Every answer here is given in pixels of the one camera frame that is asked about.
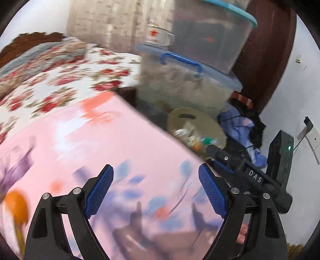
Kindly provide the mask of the right hand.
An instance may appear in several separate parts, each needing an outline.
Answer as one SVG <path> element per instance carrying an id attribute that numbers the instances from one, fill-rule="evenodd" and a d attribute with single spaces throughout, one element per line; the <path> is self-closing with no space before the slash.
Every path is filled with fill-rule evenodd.
<path id="1" fill-rule="evenodd" d="M 248 225 L 246 223 L 242 223 L 239 235 L 236 240 L 238 244 L 244 244 L 247 232 L 248 232 Z"/>

